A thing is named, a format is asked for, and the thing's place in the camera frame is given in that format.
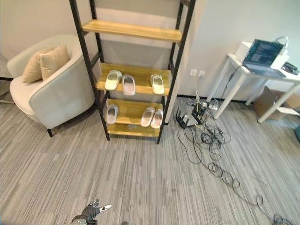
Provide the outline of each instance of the white slipper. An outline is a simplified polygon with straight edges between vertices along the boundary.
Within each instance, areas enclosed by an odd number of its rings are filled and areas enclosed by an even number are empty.
[[[124,95],[135,94],[135,79],[129,75],[123,75],[122,77],[123,93]]]
[[[109,105],[106,110],[106,122],[108,124],[113,124],[117,120],[118,107],[116,105]]]
[[[118,70],[109,71],[106,81],[105,89],[106,90],[115,90],[122,78],[122,73]]]
[[[142,127],[147,127],[150,125],[154,113],[155,113],[155,109],[152,107],[148,107],[147,109],[145,109],[144,113],[142,114],[142,118],[140,122]]]
[[[162,95],[165,92],[164,81],[161,75],[152,74],[150,77],[152,91],[154,94]]]
[[[163,121],[163,110],[157,109],[151,121],[151,127],[154,129],[159,129]]]

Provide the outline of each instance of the shoe rack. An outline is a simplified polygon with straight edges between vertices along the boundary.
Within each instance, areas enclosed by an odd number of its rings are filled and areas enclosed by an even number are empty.
[[[100,114],[100,118],[103,124],[105,135],[107,140],[110,140],[110,135],[131,135],[131,136],[145,136],[145,137],[156,137],[157,144],[160,142],[160,138],[165,125],[165,116],[169,108],[173,88],[175,85],[177,72],[179,69],[185,41],[188,34],[188,29],[190,21],[192,18],[195,1],[196,0],[178,0],[180,1],[177,22],[175,29],[163,29],[159,27],[150,26],[140,26],[127,23],[102,21],[97,19],[95,1],[90,0],[90,9],[92,20],[86,24],[81,24],[76,0],[69,0],[72,9],[72,14],[77,30],[77,35],[82,48],[82,53],[84,61],[89,74],[90,82],[95,95],[96,105]],[[183,32],[179,30],[180,21],[182,16],[183,8],[187,7],[187,13],[185,18],[185,24]],[[84,36],[89,33],[94,32],[97,41],[98,53],[90,59],[87,50],[86,42]],[[146,38],[154,40],[163,40],[172,42],[172,48],[169,58],[169,66],[167,70],[156,69],[156,68],[143,68],[143,67],[131,67],[125,65],[117,64],[107,64],[104,60],[104,53],[102,51],[100,33],[124,35],[136,38]],[[175,51],[175,46],[178,45],[178,53],[176,57],[176,62],[173,62],[173,56]],[[93,67],[96,62],[100,59],[101,61],[101,77],[96,80],[93,74]],[[161,75],[164,81],[165,92],[161,95],[161,103],[150,103],[150,102],[137,102],[137,101],[126,101],[120,99],[111,99],[109,91],[105,90],[105,81],[110,70],[118,70],[122,74],[128,74],[135,79],[135,94],[152,94],[152,86],[150,83],[150,76],[152,74]],[[123,91],[122,84],[119,83],[115,91]],[[105,112],[103,108],[108,101],[108,104],[115,104],[118,106],[119,112],[117,116],[117,121],[115,124],[108,124],[105,121]],[[154,109],[162,108],[164,111],[164,116],[162,120],[162,125],[160,129],[153,129],[152,127],[142,127],[140,126],[140,119],[143,115],[144,110],[147,107],[153,107]]]

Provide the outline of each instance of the cushion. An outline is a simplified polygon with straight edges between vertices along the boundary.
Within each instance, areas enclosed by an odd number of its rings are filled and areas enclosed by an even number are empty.
[[[66,45],[58,46],[48,53],[41,53],[39,56],[43,81],[69,61]]]
[[[33,54],[23,71],[23,83],[30,83],[42,79],[41,67],[39,65],[39,55],[41,53],[47,53],[52,49],[53,48],[43,49]]]

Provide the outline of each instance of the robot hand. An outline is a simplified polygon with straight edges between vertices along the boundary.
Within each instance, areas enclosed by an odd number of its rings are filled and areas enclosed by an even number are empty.
[[[88,204],[85,209],[82,211],[81,215],[75,216],[72,220],[71,225],[88,225],[96,215],[99,213],[108,210],[112,205],[106,205],[101,208],[98,207],[99,199],[95,199],[93,203]]]

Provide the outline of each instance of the desk leg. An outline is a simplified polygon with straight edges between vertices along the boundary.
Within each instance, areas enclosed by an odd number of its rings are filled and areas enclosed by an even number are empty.
[[[211,98],[213,97],[213,95],[215,94],[216,90],[218,89],[221,81],[223,80],[223,78],[225,76],[225,73],[226,73],[226,71],[229,68],[229,65],[230,65],[230,60],[229,60],[229,58],[227,58],[227,60],[225,62],[225,65],[223,66],[223,69],[221,70],[221,73],[220,73],[219,77],[215,81],[215,84],[212,87],[211,92],[210,92],[210,94],[208,95],[208,97],[206,99],[206,102],[210,102],[211,101]]]
[[[257,122],[264,122],[277,109],[277,107],[281,106],[298,88],[300,88],[300,83],[294,84],[291,89],[278,99],[278,101],[257,120]]]
[[[266,86],[267,82],[269,82],[269,80],[264,80],[263,83],[261,85],[259,85],[259,87],[255,90],[255,92],[253,93],[253,95],[247,100],[247,102],[245,103],[245,105],[250,105],[251,102],[254,100],[254,98],[257,96],[257,94],[263,90],[264,86]]]
[[[222,103],[222,105],[219,108],[219,110],[214,115],[214,119],[219,118],[219,116],[221,115],[221,113],[223,112],[223,110],[226,108],[226,106],[229,104],[229,102],[231,101],[231,99],[233,98],[233,96],[235,95],[235,93],[240,89],[240,87],[244,83],[245,79],[246,79],[246,74],[245,73],[241,73],[238,81],[236,82],[236,84],[234,85],[234,87],[232,88],[232,90],[229,92],[228,96],[225,98],[225,100]]]

